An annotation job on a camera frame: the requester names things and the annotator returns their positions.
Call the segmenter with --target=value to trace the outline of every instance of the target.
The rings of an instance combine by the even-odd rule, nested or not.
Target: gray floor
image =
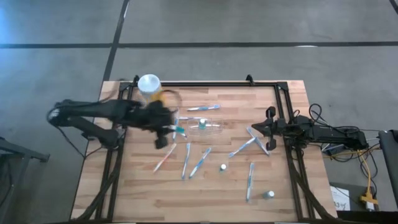
[[[122,0],[0,2],[0,44],[110,43]],[[398,40],[388,0],[131,0],[120,42]],[[0,136],[50,153],[32,162],[13,223],[68,220],[82,159],[45,113],[65,98],[95,101],[109,49],[0,49]],[[111,80],[304,80],[332,125],[397,129],[398,47],[119,49]],[[67,129],[85,150],[79,132]],[[369,138],[375,133],[367,133]],[[382,210],[397,210],[384,158],[375,152]],[[366,185],[358,161],[325,160],[331,182]]]

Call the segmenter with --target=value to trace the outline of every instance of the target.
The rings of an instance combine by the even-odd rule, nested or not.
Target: plastic lid
[[[160,88],[160,80],[156,75],[147,74],[138,80],[138,89],[141,93],[153,94]]]

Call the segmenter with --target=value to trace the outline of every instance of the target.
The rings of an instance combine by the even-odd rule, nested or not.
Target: black stand
[[[0,151],[2,151],[2,154],[0,154],[1,157],[6,157],[6,159],[9,159],[9,157],[20,157],[22,160],[17,168],[16,176],[13,178],[13,183],[10,183],[10,191],[5,196],[4,204],[2,205],[2,208],[0,208],[0,223],[4,223],[7,218],[8,211],[15,201],[16,189],[21,185],[24,179],[24,174],[30,159],[38,159],[40,162],[47,162],[50,155],[35,152],[25,147],[9,143],[3,138],[0,138]]]

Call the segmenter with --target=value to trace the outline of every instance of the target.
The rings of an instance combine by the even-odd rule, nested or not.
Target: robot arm
[[[302,149],[310,142],[344,144],[352,149],[367,149],[369,147],[365,134],[355,127],[319,125],[315,124],[314,120],[302,115],[296,116],[288,123],[285,119],[274,121],[275,108],[273,106],[267,109],[266,116],[267,119],[264,122],[253,124],[252,127],[262,135],[269,136],[268,150],[273,150],[276,147],[274,134],[291,138],[293,146]]]
[[[173,132],[173,112],[161,101],[146,107],[134,100],[108,100],[104,103],[64,100],[56,103],[47,119],[55,127],[75,127],[83,131],[83,137],[96,137],[106,147],[118,145],[119,133],[115,129],[103,129],[82,117],[107,118],[114,124],[156,132],[155,145],[160,149],[167,145],[166,134]]]

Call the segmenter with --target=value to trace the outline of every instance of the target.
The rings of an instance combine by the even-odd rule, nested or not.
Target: wooden table
[[[288,84],[293,109],[299,109],[301,114],[308,116],[309,104],[304,82],[288,81]],[[114,85],[117,83],[104,82],[101,97],[108,96]],[[130,128],[124,146],[114,222],[296,221],[289,170],[281,138],[277,138],[277,148],[271,152],[270,157],[266,156],[256,144],[251,144],[228,159],[228,153],[237,150],[251,139],[246,127],[264,121],[268,106],[276,107],[274,90],[269,87],[170,89],[177,90],[181,94],[183,100],[181,116],[222,118],[224,130],[216,136],[188,138],[192,143],[187,166],[188,174],[208,147],[212,147],[212,151],[193,179],[182,180],[187,140],[177,136],[178,144],[174,152],[154,174],[154,167],[165,156],[169,146],[156,150],[154,133]],[[220,104],[221,109],[186,111],[188,107],[213,104]],[[95,123],[103,128],[111,127],[111,123],[106,119],[95,119]],[[91,142],[87,153],[97,149],[98,146],[98,142]],[[92,154],[84,162],[72,218],[79,216],[98,193],[105,155],[106,151],[103,149]],[[336,216],[319,148],[307,147],[304,161],[311,191],[328,212]],[[254,162],[256,166],[252,200],[246,203],[250,162]],[[221,164],[226,164],[228,168],[220,173]],[[275,198],[264,200],[261,194],[267,190],[273,190]],[[302,192],[300,198],[306,214]]]

